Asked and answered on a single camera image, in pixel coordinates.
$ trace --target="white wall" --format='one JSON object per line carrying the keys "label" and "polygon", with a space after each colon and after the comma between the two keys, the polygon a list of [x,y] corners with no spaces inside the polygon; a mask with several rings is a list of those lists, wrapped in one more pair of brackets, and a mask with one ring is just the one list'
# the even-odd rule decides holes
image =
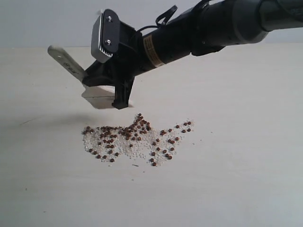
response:
{"label": "white wall", "polygon": [[[92,25],[100,9],[114,10],[136,29],[176,4],[176,15],[199,0],[1,0],[0,48],[89,46]],[[302,42],[303,29],[272,32],[264,42]]]}

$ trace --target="white granules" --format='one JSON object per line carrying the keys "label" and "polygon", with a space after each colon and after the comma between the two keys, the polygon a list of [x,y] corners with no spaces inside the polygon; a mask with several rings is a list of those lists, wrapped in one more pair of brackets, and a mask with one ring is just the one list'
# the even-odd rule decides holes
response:
{"label": "white granules", "polygon": [[177,146],[193,131],[194,124],[186,121],[178,126],[156,130],[138,114],[129,127],[86,127],[84,147],[102,162],[116,162],[121,155],[127,155],[130,159],[142,158],[151,165],[161,166],[177,154]]}

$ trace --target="white table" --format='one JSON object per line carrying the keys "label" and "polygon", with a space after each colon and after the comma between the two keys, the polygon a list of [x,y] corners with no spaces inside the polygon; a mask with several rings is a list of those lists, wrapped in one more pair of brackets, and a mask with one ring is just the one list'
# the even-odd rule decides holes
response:
{"label": "white table", "polygon": [[[93,62],[89,48],[67,51]],[[46,49],[1,49],[0,226],[301,227],[302,54],[256,44],[187,57],[138,76],[134,108],[119,111],[94,109]],[[159,167],[84,152],[86,125],[139,112],[195,131]]]}

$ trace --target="screw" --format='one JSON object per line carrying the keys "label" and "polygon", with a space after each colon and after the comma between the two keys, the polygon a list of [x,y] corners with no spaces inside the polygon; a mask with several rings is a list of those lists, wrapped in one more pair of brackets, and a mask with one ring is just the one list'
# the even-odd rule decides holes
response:
{"label": "screw", "polygon": [[106,44],[106,45],[110,45],[110,40],[107,39],[107,40],[105,41],[105,44]]}

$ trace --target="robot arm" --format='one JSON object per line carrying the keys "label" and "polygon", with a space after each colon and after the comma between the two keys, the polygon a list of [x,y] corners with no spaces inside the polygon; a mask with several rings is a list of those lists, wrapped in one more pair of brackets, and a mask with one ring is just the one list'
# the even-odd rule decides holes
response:
{"label": "robot arm", "polygon": [[[105,10],[93,26],[91,54],[96,61],[85,70],[82,83],[114,86],[112,106],[123,109],[128,107],[135,76],[190,54],[254,44],[273,30],[303,27],[303,0],[224,0],[212,5],[209,1],[202,0],[169,21],[177,10],[173,6],[156,25],[138,31]],[[151,27],[156,29],[142,35]]]}

